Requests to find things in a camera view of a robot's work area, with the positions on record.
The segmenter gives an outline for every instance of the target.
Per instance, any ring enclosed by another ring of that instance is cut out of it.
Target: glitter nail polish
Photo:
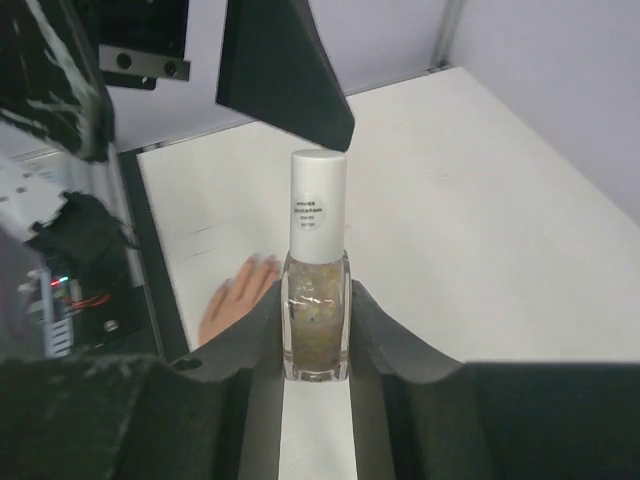
[[[290,244],[281,289],[289,380],[347,378],[351,272],[344,250],[346,167],[340,152],[292,154]]]

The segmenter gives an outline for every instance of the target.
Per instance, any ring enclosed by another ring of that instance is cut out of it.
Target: white wall
[[[468,0],[451,53],[640,223],[640,1]]]
[[[312,0],[327,53],[345,90],[427,69],[446,0]],[[118,137],[125,148],[209,131],[239,116],[215,105],[226,0],[191,0],[189,83],[160,81],[152,92],[112,88]],[[9,156],[41,144],[0,126]]]

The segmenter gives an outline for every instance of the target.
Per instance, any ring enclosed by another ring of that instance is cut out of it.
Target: white plastic part
[[[0,153],[0,225],[20,242],[36,234],[31,227],[55,220],[66,203],[64,188],[34,175]]]
[[[295,260],[333,263],[344,254],[347,159],[332,150],[291,155],[289,249]]]

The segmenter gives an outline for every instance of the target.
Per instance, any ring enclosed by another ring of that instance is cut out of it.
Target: bottle cap label
[[[317,195],[298,195],[292,208],[292,218],[303,230],[315,230],[324,221],[326,209],[324,202]]]

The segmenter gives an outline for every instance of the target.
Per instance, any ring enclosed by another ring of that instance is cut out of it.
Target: white connector
[[[0,153],[0,225],[19,242],[36,235],[34,223],[48,225],[57,218],[66,203],[64,191]]]

